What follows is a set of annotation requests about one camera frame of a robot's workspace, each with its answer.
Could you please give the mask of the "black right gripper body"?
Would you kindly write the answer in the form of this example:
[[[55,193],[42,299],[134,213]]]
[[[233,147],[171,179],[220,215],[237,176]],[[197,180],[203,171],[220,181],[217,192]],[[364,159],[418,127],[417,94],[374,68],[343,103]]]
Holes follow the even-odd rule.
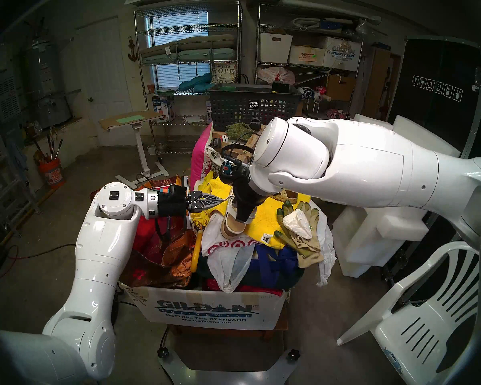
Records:
[[[225,161],[220,167],[219,178],[232,187],[234,201],[242,211],[251,213],[268,198],[268,193],[251,180],[249,165],[241,161]]]

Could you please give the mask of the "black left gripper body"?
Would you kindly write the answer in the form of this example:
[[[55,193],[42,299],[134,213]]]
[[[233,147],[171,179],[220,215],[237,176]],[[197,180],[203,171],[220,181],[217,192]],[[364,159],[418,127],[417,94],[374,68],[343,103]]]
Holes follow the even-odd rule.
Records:
[[[177,177],[179,184],[170,184],[157,189],[158,217],[180,217],[186,229],[192,229],[191,213],[203,210],[203,205],[198,203],[204,193],[200,190],[191,190],[188,177]]]

